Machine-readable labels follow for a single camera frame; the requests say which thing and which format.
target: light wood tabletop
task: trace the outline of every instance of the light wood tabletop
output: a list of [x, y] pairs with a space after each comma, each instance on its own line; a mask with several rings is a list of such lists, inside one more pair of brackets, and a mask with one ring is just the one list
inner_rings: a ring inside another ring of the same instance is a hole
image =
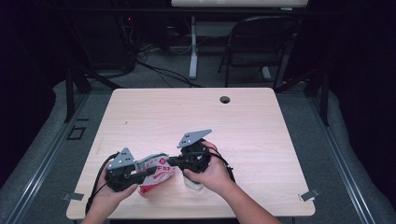
[[[228, 97], [224, 104], [221, 97]], [[72, 201], [71, 219], [85, 217], [85, 204], [105, 159], [128, 147], [134, 158], [150, 154], [177, 156], [184, 133], [211, 129], [205, 139], [217, 146], [233, 167], [236, 183], [276, 217], [311, 216], [312, 201], [276, 96], [267, 88], [192, 88], [115, 90]], [[110, 218], [216, 218], [234, 217], [216, 193], [194, 190], [181, 171], [141, 196], [135, 192]]]
[[308, 0], [172, 0], [173, 7], [306, 7]]

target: person's left hand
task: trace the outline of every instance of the person's left hand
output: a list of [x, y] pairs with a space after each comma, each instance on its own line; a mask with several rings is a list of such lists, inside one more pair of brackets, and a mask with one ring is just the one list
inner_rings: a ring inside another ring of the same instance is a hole
[[96, 190], [99, 190], [99, 188], [101, 188], [103, 185], [105, 186], [102, 187], [93, 198], [90, 211], [88, 212], [87, 216], [85, 216], [84, 220], [82, 220], [82, 223], [103, 223], [106, 218], [109, 217], [114, 212], [114, 210], [116, 210], [120, 202], [128, 198], [137, 189], [137, 185], [134, 184], [124, 191], [116, 192], [106, 185], [105, 176], [106, 168], [103, 169], [103, 172], [99, 177]]

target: small round hole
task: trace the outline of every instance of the small round hole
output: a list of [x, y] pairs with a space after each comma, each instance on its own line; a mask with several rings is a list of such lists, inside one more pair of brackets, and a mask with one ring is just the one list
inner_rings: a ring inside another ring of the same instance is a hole
[[228, 104], [228, 103], [230, 103], [231, 100], [230, 100], [230, 97], [228, 97], [228, 96], [221, 96], [220, 101], [224, 104]]

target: pink snack bag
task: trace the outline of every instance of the pink snack bag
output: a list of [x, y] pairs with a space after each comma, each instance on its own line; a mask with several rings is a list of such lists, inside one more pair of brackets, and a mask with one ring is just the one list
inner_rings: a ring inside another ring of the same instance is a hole
[[147, 156], [145, 159], [139, 161], [137, 164], [138, 173], [146, 171], [150, 167], [157, 166], [157, 171], [153, 175], [147, 176], [143, 184], [140, 185], [139, 193], [141, 195], [149, 192], [175, 173], [175, 167], [170, 166], [166, 161], [167, 159], [168, 155], [161, 153]]

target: white desk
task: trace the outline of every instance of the white desk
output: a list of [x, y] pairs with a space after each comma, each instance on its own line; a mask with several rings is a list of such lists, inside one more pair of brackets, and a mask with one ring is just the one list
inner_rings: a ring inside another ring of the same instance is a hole
[[[172, 7], [306, 7], [308, 0], [172, 0]], [[191, 17], [190, 79], [197, 78], [196, 21]]]

